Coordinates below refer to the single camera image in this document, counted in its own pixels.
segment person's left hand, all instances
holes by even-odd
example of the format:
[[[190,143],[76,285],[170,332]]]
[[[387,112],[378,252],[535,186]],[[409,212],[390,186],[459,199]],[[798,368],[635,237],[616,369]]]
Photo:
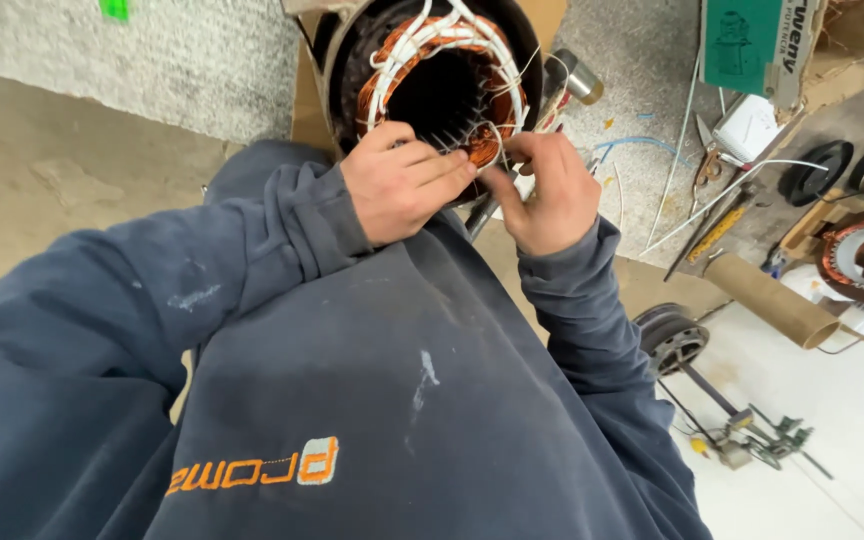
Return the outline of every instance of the person's left hand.
[[[465,151],[439,155],[408,124],[389,121],[362,137],[339,168],[374,247],[414,236],[476,173]]]

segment hoodie sleeve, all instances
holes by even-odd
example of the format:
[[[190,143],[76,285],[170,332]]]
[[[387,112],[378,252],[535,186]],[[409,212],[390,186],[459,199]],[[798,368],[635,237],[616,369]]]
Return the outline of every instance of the hoodie sleeve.
[[[182,353],[370,251],[339,167],[308,163],[264,200],[79,230],[20,263],[0,279],[0,527],[18,533],[0,537],[60,537],[59,509],[102,523],[172,429]]]
[[[655,398],[641,335],[618,300],[618,229],[599,217],[576,245],[519,254],[522,290],[549,331],[549,354],[615,449],[669,538],[706,531],[692,472],[668,433],[675,409]]]

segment concrete floor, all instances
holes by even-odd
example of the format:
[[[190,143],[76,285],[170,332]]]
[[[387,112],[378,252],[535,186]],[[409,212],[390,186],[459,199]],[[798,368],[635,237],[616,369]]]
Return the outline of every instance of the concrete floor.
[[[223,141],[0,78],[0,276],[59,235],[197,205],[230,153]],[[515,242],[492,220],[476,241],[536,331]],[[701,316],[728,298],[698,277],[662,283],[655,266],[618,258],[630,316],[679,302]]]

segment cardboard tube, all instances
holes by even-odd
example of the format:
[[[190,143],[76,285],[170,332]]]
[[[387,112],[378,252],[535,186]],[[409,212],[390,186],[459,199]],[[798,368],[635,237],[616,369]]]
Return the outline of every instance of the cardboard tube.
[[[709,264],[705,278],[802,349],[818,347],[842,326],[832,313],[733,252]]]

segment workbench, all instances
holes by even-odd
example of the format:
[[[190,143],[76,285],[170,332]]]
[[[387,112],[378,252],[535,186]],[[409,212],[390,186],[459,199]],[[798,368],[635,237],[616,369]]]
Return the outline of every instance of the workbench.
[[[224,141],[288,138],[299,36],[278,1],[133,0],[129,6],[131,17],[120,24],[102,18],[91,2],[0,0],[0,76]],[[606,85],[599,103],[570,104],[563,117],[565,133],[582,153],[591,157],[589,149],[596,144],[629,137],[676,144],[697,53],[699,14],[698,0],[571,1],[557,44],[572,49]],[[726,92],[726,103],[733,99]],[[714,125],[722,117],[717,88],[699,82],[692,109]],[[703,157],[693,118],[682,155],[693,166]],[[614,166],[621,173],[625,227],[620,256],[665,267],[689,238],[690,228],[640,255],[671,163],[672,153],[660,147],[625,144],[614,147],[600,167],[603,182],[615,177]],[[694,176],[694,167],[678,166],[656,239],[688,216]],[[716,182],[720,185],[702,197],[714,196],[725,183]],[[787,229],[776,210],[745,218],[723,245],[738,239],[739,253],[764,258],[781,236],[779,229]],[[613,181],[604,190],[601,213],[618,223]]]

